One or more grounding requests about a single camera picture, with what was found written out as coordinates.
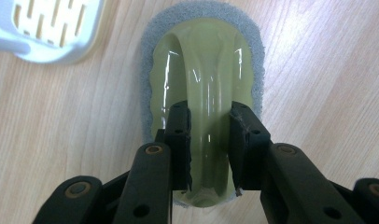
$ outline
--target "light wood tabletop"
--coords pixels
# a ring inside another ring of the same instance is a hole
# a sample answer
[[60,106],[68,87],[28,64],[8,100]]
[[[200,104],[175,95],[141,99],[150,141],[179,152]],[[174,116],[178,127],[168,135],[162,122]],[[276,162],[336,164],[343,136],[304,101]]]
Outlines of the light wood tabletop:
[[[178,1],[114,1],[103,39],[73,65],[0,52],[0,223],[30,223],[64,180],[103,183],[143,144],[140,38]],[[262,119],[326,178],[379,178],[379,1],[226,1],[265,46]],[[174,206],[173,223],[265,223],[258,192],[210,208]]]

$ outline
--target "white plastic tray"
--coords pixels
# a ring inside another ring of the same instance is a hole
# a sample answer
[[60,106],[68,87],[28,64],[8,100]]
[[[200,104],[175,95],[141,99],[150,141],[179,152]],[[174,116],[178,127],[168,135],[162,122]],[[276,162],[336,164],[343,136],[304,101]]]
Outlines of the white plastic tray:
[[0,0],[0,50],[36,63],[74,63],[90,51],[108,0]]

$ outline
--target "green plastic handle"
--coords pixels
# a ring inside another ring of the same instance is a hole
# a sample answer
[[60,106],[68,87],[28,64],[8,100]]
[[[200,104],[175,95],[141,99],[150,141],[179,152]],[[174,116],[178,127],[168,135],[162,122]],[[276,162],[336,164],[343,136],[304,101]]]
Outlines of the green plastic handle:
[[174,198],[197,207],[227,201],[234,193],[228,161],[232,101],[253,105],[248,44],[230,24],[200,18],[167,32],[153,57],[154,136],[165,127],[171,105],[187,100],[191,111],[192,191],[174,192]]

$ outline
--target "scrub sponge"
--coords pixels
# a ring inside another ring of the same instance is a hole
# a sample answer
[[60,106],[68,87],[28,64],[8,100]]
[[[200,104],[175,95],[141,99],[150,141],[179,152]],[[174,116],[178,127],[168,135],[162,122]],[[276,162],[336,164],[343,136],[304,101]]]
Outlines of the scrub sponge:
[[251,92],[254,102],[253,111],[260,118],[265,52],[260,39],[259,28],[243,11],[227,3],[219,3],[217,1],[183,2],[169,7],[158,14],[148,24],[141,40],[141,111],[143,113],[143,135],[145,142],[153,141],[151,136],[152,115],[149,109],[152,94],[149,84],[149,73],[153,66],[153,51],[166,32],[180,22],[197,18],[215,18],[225,21],[240,31],[245,38],[251,51],[254,80],[257,80],[253,83]]

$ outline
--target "wood grain surface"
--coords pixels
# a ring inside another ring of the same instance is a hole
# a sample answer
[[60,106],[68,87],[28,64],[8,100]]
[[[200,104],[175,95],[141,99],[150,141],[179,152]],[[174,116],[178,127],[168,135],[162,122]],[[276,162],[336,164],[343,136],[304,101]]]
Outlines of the wood grain surface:
[[[30,223],[64,180],[104,183],[143,144],[140,38],[177,1],[114,1],[103,39],[74,65],[0,52],[0,223]],[[379,178],[379,1],[226,1],[259,25],[263,122],[352,188]],[[265,223],[257,192],[211,208],[174,207],[174,223]]]

